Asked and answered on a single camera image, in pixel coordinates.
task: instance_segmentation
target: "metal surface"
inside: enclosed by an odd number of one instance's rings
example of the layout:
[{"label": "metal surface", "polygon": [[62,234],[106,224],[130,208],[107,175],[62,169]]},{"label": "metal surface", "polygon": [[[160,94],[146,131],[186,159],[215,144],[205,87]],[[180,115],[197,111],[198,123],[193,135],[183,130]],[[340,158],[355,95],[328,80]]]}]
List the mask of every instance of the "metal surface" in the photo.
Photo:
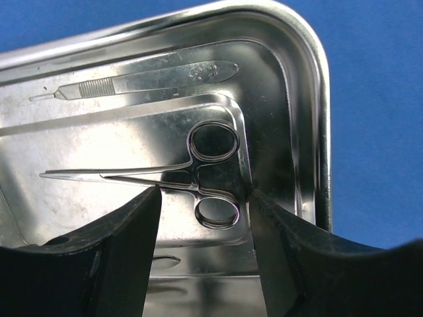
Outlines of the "metal surface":
[{"label": "metal surface", "polygon": [[[229,132],[230,146],[229,149],[222,147],[225,145],[224,138],[218,133],[207,133],[203,136],[204,143],[201,147],[210,147],[210,143],[214,140],[219,144],[219,148],[212,149],[211,154],[202,153],[196,145],[196,136],[201,131],[218,127],[221,131]],[[203,188],[200,183],[200,168],[210,167],[221,164],[230,160],[239,150],[239,136],[233,129],[231,124],[223,120],[204,120],[195,124],[186,137],[186,149],[188,150],[189,160],[184,163],[173,164],[169,166],[158,167],[138,167],[123,169],[82,169],[82,170],[47,170],[41,173],[44,178],[53,178],[56,180],[74,180],[78,182],[114,182],[114,183],[134,183],[142,186],[159,185],[162,190],[170,190],[172,192],[188,193],[194,198],[194,214],[198,222],[209,229],[229,229],[233,227],[239,220],[239,204],[233,194],[224,190],[211,190]],[[190,183],[184,184],[180,182],[166,182],[162,180],[147,180],[146,174],[169,173],[169,172],[185,172],[190,175]],[[215,211],[209,212],[212,217],[205,215],[205,205],[213,204],[218,201],[221,208],[232,209],[232,212],[226,212],[223,217],[216,217]]]},{"label": "metal surface", "polygon": [[[29,101],[72,83],[217,60],[236,63],[237,73],[209,85]],[[204,228],[189,195],[163,193],[155,256],[180,262],[153,268],[145,316],[266,315],[241,184],[331,229],[327,61],[307,23],[279,3],[223,1],[4,53],[0,83],[4,246],[44,243],[142,190],[42,179],[46,168],[178,164],[195,123],[233,124],[238,156],[205,167],[202,184],[233,193],[239,221]]]}]

